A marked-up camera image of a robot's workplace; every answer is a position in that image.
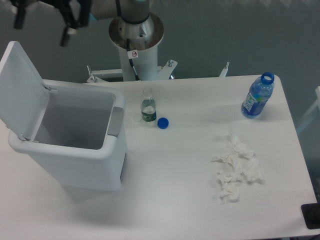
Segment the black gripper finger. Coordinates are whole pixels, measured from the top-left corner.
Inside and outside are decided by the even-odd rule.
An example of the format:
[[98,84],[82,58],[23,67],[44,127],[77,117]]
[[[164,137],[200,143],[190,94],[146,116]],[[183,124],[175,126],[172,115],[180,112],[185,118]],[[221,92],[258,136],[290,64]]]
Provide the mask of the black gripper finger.
[[22,29],[25,16],[26,16],[26,8],[34,3],[36,3],[37,0],[13,0],[12,6],[17,9],[15,14],[15,20],[14,20],[14,29]]
[[60,0],[59,1],[59,11],[65,22],[65,27],[62,32],[60,46],[65,47],[68,45],[71,31],[77,30],[78,28],[87,27],[89,25],[90,11],[91,11],[91,1],[90,0],[78,0],[80,5],[80,11],[78,19],[75,18],[70,0]]

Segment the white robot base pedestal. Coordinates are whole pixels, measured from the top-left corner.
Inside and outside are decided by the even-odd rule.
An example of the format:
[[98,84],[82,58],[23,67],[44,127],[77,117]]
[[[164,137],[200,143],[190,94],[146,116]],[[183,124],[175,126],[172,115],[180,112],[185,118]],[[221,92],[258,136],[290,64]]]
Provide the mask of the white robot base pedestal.
[[109,38],[118,49],[120,69],[91,70],[88,66],[88,83],[104,83],[114,78],[123,81],[172,80],[178,62],[170,59],[158,65],[158,45],[164,37],[164,24],[150,13],[142,23],[133,24],[120,16],[114,18],[108,29]]

